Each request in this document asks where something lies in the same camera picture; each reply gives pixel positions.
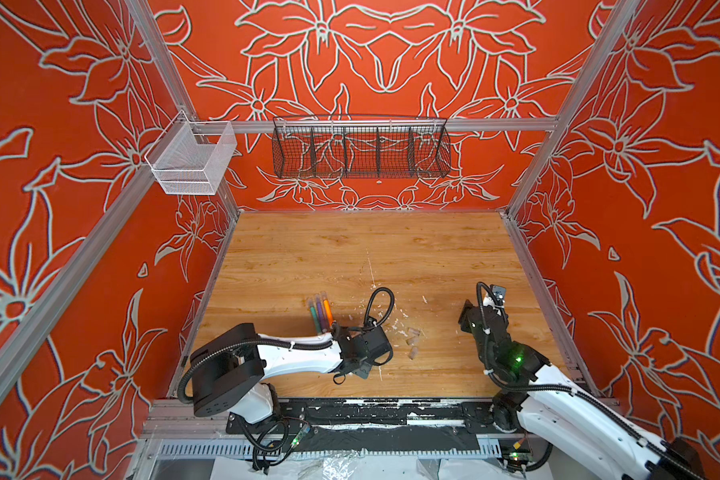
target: metal vent grille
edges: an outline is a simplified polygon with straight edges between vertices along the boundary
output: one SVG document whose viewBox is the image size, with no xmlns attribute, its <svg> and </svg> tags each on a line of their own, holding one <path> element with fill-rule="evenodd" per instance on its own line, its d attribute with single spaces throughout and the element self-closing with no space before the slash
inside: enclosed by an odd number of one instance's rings
<svg viewBox="0 0 720 480">
<path fill-rule="evenodd" d="M 442 178 L 451 172 L 451 138 L 445 122 L 444 118 L 275 118 L 275 174 L 279 178 Z"/>
<path fill-rule="evenodd" d="M 393 450 L 369 451 L 366 449 L 356 452 L 360 456 L 417 456 L 419 458 L 500 458 L 501 447 L 496 438 L 478 438 L 479 450 Z M 166 458 L 215 458 L 217 456 L 250 459 L 253 454 L 251 444 L 244 438 L 217 438 L 213 440 L 163 440 L 158 454 L 160 459 Z M 347 455 L 343 450 L 322 450 L 318 452 L 294 452 L 290 458 L 295 460 L 308 460 L 323 458 L 325 456 Z M 279 458 L 275 452 L 270 459 Z"/>
</svg>

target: orange wall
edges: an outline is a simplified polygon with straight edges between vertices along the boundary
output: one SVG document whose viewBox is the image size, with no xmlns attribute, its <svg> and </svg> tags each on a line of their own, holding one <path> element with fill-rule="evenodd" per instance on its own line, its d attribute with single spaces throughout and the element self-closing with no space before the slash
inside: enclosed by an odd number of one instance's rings
<svg viewBox="0 0 720 480">
<path fill-rule="evenodd" d="M 720 478 L 720 2 L 643 3 L 519 224 L 598 387 Z"/>
<path fill-rule="evenodd" d="M 203 119 L 556 115 L 612 2 L 151 0 Z M 248 210 L 507 205 L 543 132 L 456 134 L 440 180 L 278 180 L 264 134 L 227 180 Z"/>
<path fill-rule="evenodd" d="M 0 346 L 176 113 L 141 43 L 119 0 L 0 2 Z M 0 407 L 0 478 L 122 477 L 228 224 L 152 187 Z"/>
</svg>

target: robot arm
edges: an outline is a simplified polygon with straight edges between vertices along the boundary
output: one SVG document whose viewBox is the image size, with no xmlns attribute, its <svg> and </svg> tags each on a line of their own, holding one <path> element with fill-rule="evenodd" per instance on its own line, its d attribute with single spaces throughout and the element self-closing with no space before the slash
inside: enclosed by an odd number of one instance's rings
<svg viewBox="0 0 720 480">
<path fill-rule="evenodd" d="M 389 295 L 389 307 L 380 320 L 370 316 L 370 305 L 380 292 Z M 382 324 L 394 308 L 390 289 L 376 289 L 368 302 L 361 327 L 342 327 L 317 336 L 279 338 L 256 333 L 252 323 L 241 323 L 194 351 L 190 368 L 179 381 L 177 396 L 192 403 L 195 416 L 230 411 L 256 423 L 270 417 L 278 406 L 271 386 L 259 383 L 297 372 L 335 373 L 334 381 L 348 374 L 363 379 L 376 365 L 392 359 Z M 192 397 L 185 393 L 192 380 Z"/>
<path fill-rule="evenodd" d="M 478 284 L 459 323 L 478 347 L 484 372 L 502 391 L 493 402 L 499 429 L 518 427 L 547 439 L 603 480 L 701 480 L 698 453 L 681 439 L 672 444 L 610 410 L 569 380 L 549 360 L 507 332 L 506 290 Z M 525 466 L 509 466 L 525 470 Z"/>
</svg>

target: wooden floor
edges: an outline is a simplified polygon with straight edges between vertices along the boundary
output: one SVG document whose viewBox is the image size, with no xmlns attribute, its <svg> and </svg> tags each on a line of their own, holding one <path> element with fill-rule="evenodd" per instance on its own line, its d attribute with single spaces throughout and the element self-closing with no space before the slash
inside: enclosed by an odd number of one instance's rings
<svg viewBox="0 0 720 480">
<path fill-rule="evenodd" d="M 242 322 L 273 336 L 315 334 L 305 298 L 325 290 L 335 319 L 359 325 L 374 286 L 394 292 L 384 325 L 394 359 L 371 376 L 299 373 L 268 380 L 280 397 L 488 397 L 497 389 L 482 373 L 472 337 L 458 328 L 464 300 L 482 280 L 507 288 L 512 338 L 564 368 L 498 214 L 246 213 L 211 296 L 194 349 Z M 376 318 L 386 309 L 377 297 Z M 415 360 L 405 343 L 422 330 Z"/>
</svg>

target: white mesh basket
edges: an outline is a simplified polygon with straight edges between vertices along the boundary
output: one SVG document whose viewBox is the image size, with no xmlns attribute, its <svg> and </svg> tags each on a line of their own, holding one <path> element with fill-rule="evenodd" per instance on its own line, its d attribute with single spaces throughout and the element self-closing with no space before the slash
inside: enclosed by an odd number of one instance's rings
<svg viewBox="0 0 720 480">
<path fill-rule="evenodd" d="M 147 163 L 157 182 L 167 194 L 213 195 L 237 148 L 232 124 L 227 123 L 216 144 L 199 144 L 192 132 L 192 122 L 182 122 L 176 135 L 152 161 Z"/>
</svg>

